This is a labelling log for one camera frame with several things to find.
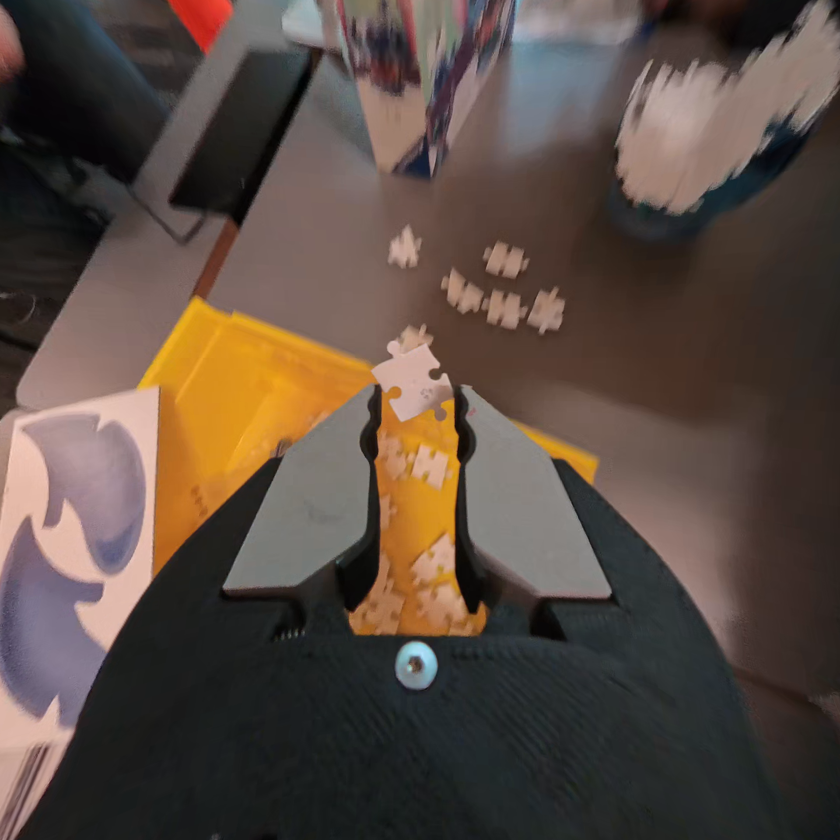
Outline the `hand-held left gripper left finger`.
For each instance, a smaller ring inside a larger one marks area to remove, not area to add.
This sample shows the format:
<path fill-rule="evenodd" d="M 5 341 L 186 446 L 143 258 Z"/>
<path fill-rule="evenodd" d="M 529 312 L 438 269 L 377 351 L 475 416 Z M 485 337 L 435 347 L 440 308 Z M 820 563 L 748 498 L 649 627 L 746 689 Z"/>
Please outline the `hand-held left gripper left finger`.
<path fill-rule="evenodd" d="M 381 422 L 382 389 L 367 385 L 289 447 L 227 575 L 226 596 L 334 598 L 347 611 L 362 603 L 380 565 Z"/>

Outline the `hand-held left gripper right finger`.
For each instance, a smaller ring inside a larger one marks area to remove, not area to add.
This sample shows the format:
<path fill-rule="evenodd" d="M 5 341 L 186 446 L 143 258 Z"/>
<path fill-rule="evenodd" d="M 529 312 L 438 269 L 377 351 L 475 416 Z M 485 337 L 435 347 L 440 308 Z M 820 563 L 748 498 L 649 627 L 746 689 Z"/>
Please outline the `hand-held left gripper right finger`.
<path fill-rule="evenodd" d="M 470 614 L 613 590 L 550 454 L 468 385 L 455 395 L 455 573 Z"/>

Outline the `pile of white puzzle pieces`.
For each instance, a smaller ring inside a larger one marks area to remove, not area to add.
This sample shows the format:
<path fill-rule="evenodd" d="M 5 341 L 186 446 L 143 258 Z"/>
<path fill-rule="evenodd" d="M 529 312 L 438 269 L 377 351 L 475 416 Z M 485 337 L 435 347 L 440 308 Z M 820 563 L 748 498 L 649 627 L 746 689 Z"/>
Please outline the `pile of white puzzle pieces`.
<path fill-rule="evenodd" d="M 357 635 L 473 637 L 487 623 L 466 606 L 455 573 L 455 451 L 381 432 L 376 472 L 379 572 L 349 613 Z"/>

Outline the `yellow plastic bin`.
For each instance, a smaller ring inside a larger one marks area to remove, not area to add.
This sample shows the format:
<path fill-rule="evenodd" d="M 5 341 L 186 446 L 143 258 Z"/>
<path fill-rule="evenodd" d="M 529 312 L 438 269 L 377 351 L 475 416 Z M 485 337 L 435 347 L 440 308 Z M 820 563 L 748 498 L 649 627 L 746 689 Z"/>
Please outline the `yellow plastic bin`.
<path fill-rule="evenodd" d="M 140 381 L 161 390 L 153 575 L 268 458 L 372 383 L 361 360 L 193 299 Z M 400 423 L 384 399 L 381 432 L 452 448 L 459 472 L 451 416 Z"/>

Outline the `partly built puzzle ball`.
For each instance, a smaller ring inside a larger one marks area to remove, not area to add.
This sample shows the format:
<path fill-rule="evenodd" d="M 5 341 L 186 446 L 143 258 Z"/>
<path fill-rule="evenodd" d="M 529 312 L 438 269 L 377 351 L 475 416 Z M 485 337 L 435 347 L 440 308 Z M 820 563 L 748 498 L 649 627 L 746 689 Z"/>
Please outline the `partly built puzzle ball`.
<path fill-rule="evenodd" d="M 679 214 L 725 187 L 746 203 L 802 151 L 838 95 L 838 2 L 721 2 L 730 55 L 646 66 L 616 136 L 625 195 Z"/>

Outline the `cartoon puzzle box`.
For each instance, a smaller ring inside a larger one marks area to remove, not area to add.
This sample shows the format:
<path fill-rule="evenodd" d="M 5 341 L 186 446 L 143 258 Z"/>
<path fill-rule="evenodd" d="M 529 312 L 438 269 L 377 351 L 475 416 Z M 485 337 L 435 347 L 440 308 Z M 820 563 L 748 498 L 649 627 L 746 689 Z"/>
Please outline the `cartoon puzzle box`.
<path fill-rule="evenodd" d="M 318 2 L 355 84 L 379 172 L 431 180 L 515 23 L 513 1 Z"/>

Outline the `white card with blue ears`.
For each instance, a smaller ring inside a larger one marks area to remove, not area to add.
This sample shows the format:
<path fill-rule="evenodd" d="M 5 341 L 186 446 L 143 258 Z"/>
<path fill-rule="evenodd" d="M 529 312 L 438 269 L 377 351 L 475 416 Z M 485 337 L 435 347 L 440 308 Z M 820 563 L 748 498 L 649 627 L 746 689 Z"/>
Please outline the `white card with blue ears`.
<path fill-rule="evenodd" d="M 1 521 L 2 749 L 68 736 L 149 586 L 161 391 L 18 416 Z"/>

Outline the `grey side desk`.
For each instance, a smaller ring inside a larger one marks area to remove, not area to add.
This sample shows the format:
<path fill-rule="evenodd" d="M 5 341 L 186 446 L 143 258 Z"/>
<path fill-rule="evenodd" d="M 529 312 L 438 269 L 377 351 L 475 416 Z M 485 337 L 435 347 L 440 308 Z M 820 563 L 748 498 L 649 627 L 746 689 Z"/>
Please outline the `grey side desk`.
<path fill-rule="evenodd" d="M 289 41 L 282 26 L 289 5 L 237 2 L 217 40 L 231 28 L 299 46 Z M 190 230 L 187 240 L 170 236 L 127 189 L 100 245 L 22 374 L 17 407 L 41 411 L 136 386 L 196 289 L 207 291 L 213 285 L 202 277 L 224 246 L 232 244 L 267 170 L 241 221 L 207 217 Z"/>

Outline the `blue round display stand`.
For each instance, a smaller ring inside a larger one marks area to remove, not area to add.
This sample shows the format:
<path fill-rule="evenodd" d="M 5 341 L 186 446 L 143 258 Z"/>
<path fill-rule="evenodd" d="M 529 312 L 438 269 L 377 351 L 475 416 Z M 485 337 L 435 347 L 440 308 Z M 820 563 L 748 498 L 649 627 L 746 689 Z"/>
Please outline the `blue round display stand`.
<path fill-rule="evenodd" d="M 726 192 L 725 187 L 708 190 L 692 208 L 670 213 L 645 203 L 634 204 L 614 175 L 606 198 L 606 211 L 612 224 L 630 238 L 649 244 L 680 242 L 696 238 L 711 224 L 721 212 L 721 196 Z"/>

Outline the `white warning text sheet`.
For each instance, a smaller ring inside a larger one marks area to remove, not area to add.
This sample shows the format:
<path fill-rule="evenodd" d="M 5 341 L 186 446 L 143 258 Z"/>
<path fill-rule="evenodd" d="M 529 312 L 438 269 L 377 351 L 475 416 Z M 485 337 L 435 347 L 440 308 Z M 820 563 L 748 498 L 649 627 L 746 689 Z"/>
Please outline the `white warning text sheet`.
<path fill-rule="evenodd" d="M 1 750 L 1 838 L 15 839 L 53 778 L 74 730 L 27 747 Z"/>

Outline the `grey metal case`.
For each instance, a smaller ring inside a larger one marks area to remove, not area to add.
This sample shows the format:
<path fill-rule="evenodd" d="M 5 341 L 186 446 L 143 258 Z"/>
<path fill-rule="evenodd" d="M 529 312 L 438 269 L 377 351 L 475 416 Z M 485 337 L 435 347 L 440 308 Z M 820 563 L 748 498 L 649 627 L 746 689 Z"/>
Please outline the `grey metal case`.
<path fill-rule="evenodd" d="M 169 235 L 242 220 L 312 75 L 312 53 L 226 30 L 200 63 L 129 188 Z"/>

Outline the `orange traffic cone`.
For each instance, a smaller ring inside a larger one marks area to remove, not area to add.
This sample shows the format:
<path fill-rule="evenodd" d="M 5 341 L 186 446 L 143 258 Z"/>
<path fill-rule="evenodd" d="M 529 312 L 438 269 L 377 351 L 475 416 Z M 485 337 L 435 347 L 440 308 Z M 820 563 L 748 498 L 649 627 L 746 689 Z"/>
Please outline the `orange traffic cone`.
<path fill-rule="evenodd" d="M 231 1 L 168 1 L 199 49 L 208 53 L 233 16 Z"/>

